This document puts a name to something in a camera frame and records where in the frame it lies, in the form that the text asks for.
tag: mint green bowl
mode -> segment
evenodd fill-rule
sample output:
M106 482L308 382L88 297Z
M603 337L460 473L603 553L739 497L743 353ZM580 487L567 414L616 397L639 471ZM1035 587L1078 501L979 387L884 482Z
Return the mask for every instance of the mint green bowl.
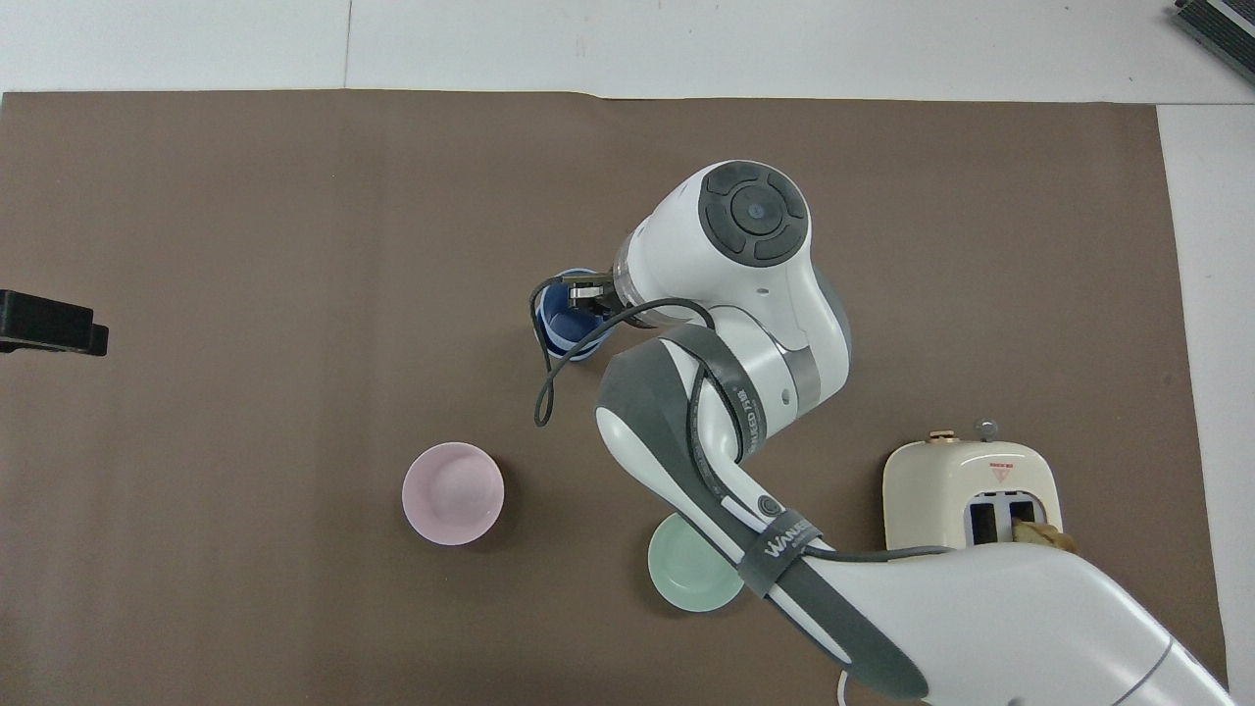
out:
M723 608L744 586L714 547L675 513L649 540L649 578L668 603L690 613Z

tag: brown tablecloth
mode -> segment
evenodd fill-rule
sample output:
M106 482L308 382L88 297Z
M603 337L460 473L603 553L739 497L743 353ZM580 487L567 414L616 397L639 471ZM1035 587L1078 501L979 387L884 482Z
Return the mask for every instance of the brown tablecloth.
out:
M995 418L1083 554L1222 677L1151 107L10 94L0 287L112 339L0 359L0 702L831 703L836 666L771 607L686 616L649 583L668 509L591 415L646 334L531 424L531 286L607 266L725 158L802 187L855 342L748 470L873 549L886 456ZM464 548L399 505L448 440L507 479Z

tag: brown paper sheet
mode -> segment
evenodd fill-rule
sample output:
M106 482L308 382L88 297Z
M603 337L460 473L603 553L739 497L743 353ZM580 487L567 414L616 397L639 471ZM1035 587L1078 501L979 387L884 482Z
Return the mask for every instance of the brown paper sheet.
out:
M802 187L855 341L749 472L880 548L886 456L993 416L1083 556L1222 677L1151 107L10 94L0 286L112 340L0 359L0 702L831 703L836 666L771 607L685 616L649 583L668 509L591 415L646 334L531 424L531 286L607 266L724 158ZM448 440L507 479L459 549L399 505ZM1039 618L1008 630L1060 630Z

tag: white robotic arm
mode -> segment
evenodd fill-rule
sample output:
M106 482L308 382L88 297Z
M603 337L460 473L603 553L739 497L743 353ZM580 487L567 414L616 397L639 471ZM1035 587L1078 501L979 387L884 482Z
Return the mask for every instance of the white robotic arm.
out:
M1141 606L1072 554L1017 544L912 558L836 552L738 466L846 381L848 325L809 247L798 188L747 161L693 174L636 228L612 270L622 303L689 298L715 326L689 322L679 306L638 315L678 325L606 370L596 420L615 460L752 591L890 697L1232 705Z

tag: pink bowl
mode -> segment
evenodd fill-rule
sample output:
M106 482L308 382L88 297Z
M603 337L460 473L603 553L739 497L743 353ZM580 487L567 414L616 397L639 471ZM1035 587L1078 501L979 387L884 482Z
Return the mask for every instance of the pink bowl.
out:
M451 441L423 451L400 488L405 519L435 544L478 539L501 515L506 484L501 469L476 446Z

